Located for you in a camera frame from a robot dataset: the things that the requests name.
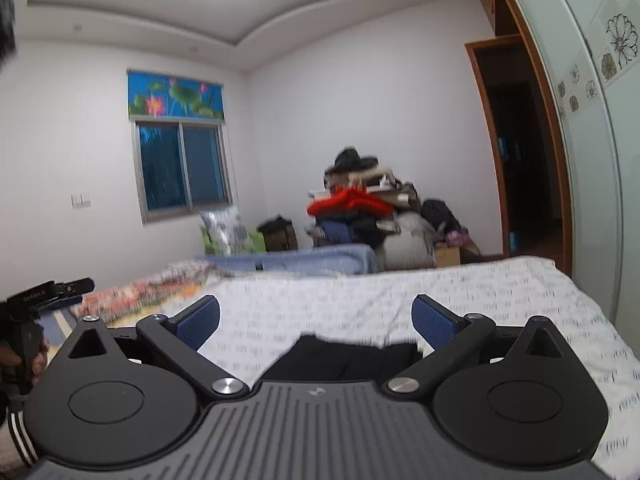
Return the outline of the blue blanket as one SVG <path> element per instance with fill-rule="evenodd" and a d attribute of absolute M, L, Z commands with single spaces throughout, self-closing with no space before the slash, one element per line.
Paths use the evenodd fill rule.
<path fill-rule="evenodd" d="M 297 273 L 306 276 L 362 275 L 383 271 L 373 249 L 363 244 L 324 246 L 288 252 L 232 256 L 204 255 L 201 259 L 231 272 Z"/>

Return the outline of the white wall switch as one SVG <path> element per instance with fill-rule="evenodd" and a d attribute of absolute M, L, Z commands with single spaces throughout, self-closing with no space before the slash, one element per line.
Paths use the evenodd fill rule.
<path fill-rule="evenodd" d="M 74 209 L 89 208 L 92 205 L 91 196 L 88 193 L 72 194 L 70 203 Z"/>

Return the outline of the window with metal frame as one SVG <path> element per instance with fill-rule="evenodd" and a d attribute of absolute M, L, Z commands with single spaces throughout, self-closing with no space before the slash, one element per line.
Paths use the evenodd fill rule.
<path fill-rule="evenodd" d="M 235 184 L 224 124 L 138 118 L 131 127 L 144 224 L 234 204 Z"/>

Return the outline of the cardboard box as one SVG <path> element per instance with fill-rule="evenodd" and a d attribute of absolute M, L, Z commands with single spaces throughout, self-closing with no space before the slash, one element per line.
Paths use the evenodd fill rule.
<path fill-rule="evenodd" d="M 438 268 L 460 266 L 461 248 L 456 246 L 438 245 L 435 247 L 435 260 Z"/>

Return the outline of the black bag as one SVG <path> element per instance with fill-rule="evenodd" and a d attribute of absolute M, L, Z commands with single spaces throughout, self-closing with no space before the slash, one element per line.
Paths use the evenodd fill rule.
<path fill-rule="evenodd" d="M 293 222 L 282 216 L 270 219 L 257 227 L 262 234 L 267 252 L 288 252 L 297 250 L 297 236 Z"/>

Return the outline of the white script-print bed quilt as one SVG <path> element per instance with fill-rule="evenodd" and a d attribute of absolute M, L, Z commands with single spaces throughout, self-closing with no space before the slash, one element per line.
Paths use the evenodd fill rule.
<path fill-rule="evenodd" d="M 410 310 L 421 294 L 499 325 L 546 316 L 608 404 L 594 462 L 614 479 L 638 478 L 639 361 L 598 304 L 547 259 L 355 276 L 235 273 L 210 278 L 204 292 L 217 298 L 221 319 L 201 355 L 247 385 L 303 334 L 371 346 L 418 341 Z"/>

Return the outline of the floral white blue pillow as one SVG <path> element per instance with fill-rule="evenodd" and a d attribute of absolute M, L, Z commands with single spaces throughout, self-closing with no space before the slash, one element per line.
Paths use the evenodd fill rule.
<path fill-rule="evenodd" d="M 248 232 L 235 205 L 215 210 L 201 210 L 200 216 L 210 236 L 221 242 L 242 240 Z"/>

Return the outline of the lotus flower picture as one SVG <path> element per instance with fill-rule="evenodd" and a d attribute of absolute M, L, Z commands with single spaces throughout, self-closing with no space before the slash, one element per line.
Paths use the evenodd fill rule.
<path fill-rule="evenodd" d="M 226 120 L 220 84 L 130 70 L 127 90 L 130 117 Z"/>

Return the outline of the green chair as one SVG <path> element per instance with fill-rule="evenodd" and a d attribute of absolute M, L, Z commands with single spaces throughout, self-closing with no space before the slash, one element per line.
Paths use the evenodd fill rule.
<path fill-rule="evenodd" d="M 266 243 L 262 234 L 257 231 L 248 231 L 242 240 L 232 240 L 231 242 L 221 242 L 210 236 L 209 232 L 201 227 L 201 236 L 204 250 L 207 255 L 233 256 L 248 254 L 263 254 L 267 251 Z"/>

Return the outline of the brown wooden wardrobe frame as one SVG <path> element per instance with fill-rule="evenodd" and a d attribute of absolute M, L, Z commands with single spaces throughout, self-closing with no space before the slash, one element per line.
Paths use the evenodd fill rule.
<path fill-rule="evenodd" d="M 573 270 L 570 181 L 560 118 L 534 36 L 516 0 L 480 0 L 495 36 L 468 52 L 494 158 L 506 257 Z"/>

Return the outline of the frosted glass sliding door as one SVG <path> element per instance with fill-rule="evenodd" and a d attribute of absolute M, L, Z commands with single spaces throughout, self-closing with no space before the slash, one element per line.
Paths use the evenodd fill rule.
<path fill-rule="evenodd" d="M 577 285 L 639 348 L 639 0 L 516 0 L 561 119 Z"/>

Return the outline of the floral colourful quilt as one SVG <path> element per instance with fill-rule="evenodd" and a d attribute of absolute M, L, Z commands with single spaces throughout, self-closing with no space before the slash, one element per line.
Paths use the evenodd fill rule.
<path fill-rule="evenodd" d="M 125 285 L 89 292 L 79 304 L 44 314 L 40 324 L 52 346 L 59 346 L 84 315 L 97 315 L 111 325 L 145 310 L 160 309 L 178 299 L 193 297 L 208 282 L 217 283 L 232 276 L 231 271 L 222 270 L 205 259 L 179 261 Z"/>

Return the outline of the black pants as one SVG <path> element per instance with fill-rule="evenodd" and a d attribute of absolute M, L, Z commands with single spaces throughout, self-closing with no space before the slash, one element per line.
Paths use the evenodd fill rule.
<path fill-rule="evenodd" d="M 378 348 L 303 335 L 259 377 L 259 381 L 375 382 L 380 386 L 422 358 L 414 341 Z"/>

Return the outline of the pile of clothes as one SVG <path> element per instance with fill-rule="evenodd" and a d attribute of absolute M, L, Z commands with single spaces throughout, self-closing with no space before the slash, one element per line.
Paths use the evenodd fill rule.
<path fill-rule="evenodd" d="M 386 271 L 437 268 L 438 245 L 460 247 L 461 264 L 482 258 L 443 200 L 421 200 L 411 182 L 351 146 L 324 170 L 323 190 L 309 198 L 306 233 L 316 247 L 367 245 Z"/>

